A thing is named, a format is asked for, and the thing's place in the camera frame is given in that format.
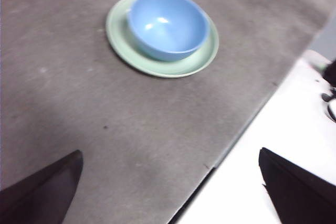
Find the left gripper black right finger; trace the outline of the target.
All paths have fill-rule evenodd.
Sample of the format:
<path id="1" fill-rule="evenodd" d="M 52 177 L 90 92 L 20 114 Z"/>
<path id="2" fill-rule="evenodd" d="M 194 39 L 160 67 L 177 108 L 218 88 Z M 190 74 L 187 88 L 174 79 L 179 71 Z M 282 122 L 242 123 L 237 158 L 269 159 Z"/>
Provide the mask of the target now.
<path id="1" fill-rule="evenodd" d="M 264 147 L 259 167 L 282 223 L 335 223 L 335 185 Z"/>

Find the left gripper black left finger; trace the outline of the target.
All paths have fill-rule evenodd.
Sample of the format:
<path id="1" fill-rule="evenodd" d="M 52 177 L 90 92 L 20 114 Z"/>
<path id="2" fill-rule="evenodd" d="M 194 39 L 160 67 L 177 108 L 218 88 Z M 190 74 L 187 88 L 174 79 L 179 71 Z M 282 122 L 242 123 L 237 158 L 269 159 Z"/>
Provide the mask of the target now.
<path id="1" fill-rule="evenodd" d="M 62 223 L 83 169 L 76 150 L 1 190 L 1 223 Z"/>

